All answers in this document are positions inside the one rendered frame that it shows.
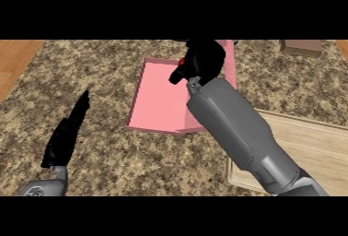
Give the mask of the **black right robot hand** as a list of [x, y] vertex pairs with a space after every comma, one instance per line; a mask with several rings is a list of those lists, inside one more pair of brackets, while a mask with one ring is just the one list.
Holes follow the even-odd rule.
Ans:
[[199, 77], [204, 86], [220, 74], [226, 51], [216, 40], [190, 39], [186, 48], [185, 63], [177, 66], [168, 81], [177, 85], [183, 79]]

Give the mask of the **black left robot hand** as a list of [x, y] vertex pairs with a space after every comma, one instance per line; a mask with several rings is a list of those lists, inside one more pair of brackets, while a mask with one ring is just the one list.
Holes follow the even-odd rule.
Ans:
[[50, 136], [43, 154], [43, 168], [50, 169], [53, 166], [68, 165], [75, 149], [78, 130], [89, 108], [89, 91], [84, 91], [70, 116], [61, 120], [53, 135]]

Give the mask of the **pink tray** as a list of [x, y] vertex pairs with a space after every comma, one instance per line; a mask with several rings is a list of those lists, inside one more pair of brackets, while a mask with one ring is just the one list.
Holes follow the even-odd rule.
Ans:
[[145, 59], [127, 120], [131, 130], [174, 135], [205, 130], [186, 107], [190, 99], [186, 79], [177, 85], [168, 81], [179, 62], [165, 58]]

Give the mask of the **brown cardboard box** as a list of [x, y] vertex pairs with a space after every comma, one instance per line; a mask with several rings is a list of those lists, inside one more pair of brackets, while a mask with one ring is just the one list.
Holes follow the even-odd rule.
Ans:
[[280, 51], [304, 56], [319, 56], [322, 53], [320, 40], [280, 40]]

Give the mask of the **pale wooden cutting board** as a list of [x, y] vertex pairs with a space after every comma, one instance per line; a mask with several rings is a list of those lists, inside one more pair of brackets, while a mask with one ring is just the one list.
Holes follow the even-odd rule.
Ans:
[[246, 161], [227, 160], [229, 183], [280, 196], [348, 196], [348, 127], [269, 111], [254, 118], [263, 137]]

